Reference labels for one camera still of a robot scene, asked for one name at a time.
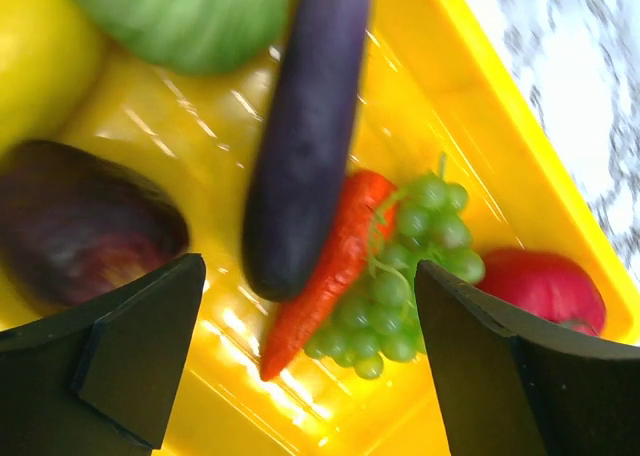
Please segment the dark toy onion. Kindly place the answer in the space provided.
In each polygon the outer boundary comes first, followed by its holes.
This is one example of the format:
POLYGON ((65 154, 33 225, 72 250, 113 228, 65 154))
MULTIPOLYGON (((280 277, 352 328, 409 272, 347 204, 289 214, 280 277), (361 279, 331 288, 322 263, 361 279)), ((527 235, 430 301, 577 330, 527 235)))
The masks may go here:
POLYGON ((22 290, 76 306, 184 253, 174 201, 121 164, 29 140, 1 157, 1 264, 22 290))

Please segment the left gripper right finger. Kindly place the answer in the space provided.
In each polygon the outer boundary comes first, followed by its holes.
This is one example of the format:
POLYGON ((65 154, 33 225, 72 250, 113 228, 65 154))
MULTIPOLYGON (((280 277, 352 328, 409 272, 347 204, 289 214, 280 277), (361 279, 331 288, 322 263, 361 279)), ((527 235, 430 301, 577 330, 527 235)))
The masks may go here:
POLYGON ((637 347, 540 319, 430 261, 415 296, 451 454, 638 454, 637 347))

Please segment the green toy cabbage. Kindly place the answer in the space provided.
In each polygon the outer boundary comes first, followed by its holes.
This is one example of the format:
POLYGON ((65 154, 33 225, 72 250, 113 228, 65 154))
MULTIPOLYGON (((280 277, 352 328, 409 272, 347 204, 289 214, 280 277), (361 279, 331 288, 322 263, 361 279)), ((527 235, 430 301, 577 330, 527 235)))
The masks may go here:
POLYGON ((290 0, 74 0, 138 58, 174 72, 233 71, 282 32, 290 0))

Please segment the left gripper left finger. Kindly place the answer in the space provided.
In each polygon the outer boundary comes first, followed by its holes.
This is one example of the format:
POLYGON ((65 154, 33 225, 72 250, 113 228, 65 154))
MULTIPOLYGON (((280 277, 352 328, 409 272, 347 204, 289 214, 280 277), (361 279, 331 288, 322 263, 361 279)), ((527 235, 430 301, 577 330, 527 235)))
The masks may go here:
POLYGON ((149 455, 161 447, 199 312, 198 254, 1 333, 4 455, 149 455))

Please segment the red toy chili pepper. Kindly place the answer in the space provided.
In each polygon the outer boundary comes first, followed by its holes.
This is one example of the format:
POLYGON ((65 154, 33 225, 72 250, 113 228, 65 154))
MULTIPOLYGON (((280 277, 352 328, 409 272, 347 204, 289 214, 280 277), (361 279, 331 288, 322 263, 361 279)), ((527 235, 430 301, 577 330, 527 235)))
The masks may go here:
POLYGON ((276 310, 260 349, 260 379, 275 378, 294 359, 356 282, 368 256, 377 255, 394 230, 396 205, 383 204, 396 186, 372 170, 347 177, 330 235, 303 291, 276 310))

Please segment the green toy grapes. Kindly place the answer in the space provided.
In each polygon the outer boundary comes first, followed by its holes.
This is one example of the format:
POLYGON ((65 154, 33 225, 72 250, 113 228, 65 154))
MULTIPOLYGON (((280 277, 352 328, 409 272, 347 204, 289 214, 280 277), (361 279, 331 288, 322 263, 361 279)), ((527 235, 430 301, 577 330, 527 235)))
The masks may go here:
POLYGON ((378 378, 385 361, 408 363, 424 353, 414 290, 420 261, 436 263, 466 283, 480 282, 485 264, 461 217, 464 186, 445 178, 447 159, 394 191, 367 232, 366 266, 304 347, 362 379, 378 378))

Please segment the purple toy eggplant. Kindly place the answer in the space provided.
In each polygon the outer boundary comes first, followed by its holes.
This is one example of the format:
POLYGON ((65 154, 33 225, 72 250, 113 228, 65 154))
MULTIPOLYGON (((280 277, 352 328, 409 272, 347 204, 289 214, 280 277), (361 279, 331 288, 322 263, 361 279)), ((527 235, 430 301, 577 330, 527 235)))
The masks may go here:
POLYGON ((257 151, 241 256, 261 298, 295 298, 345 180, 371 0, 299 0, 257 151))

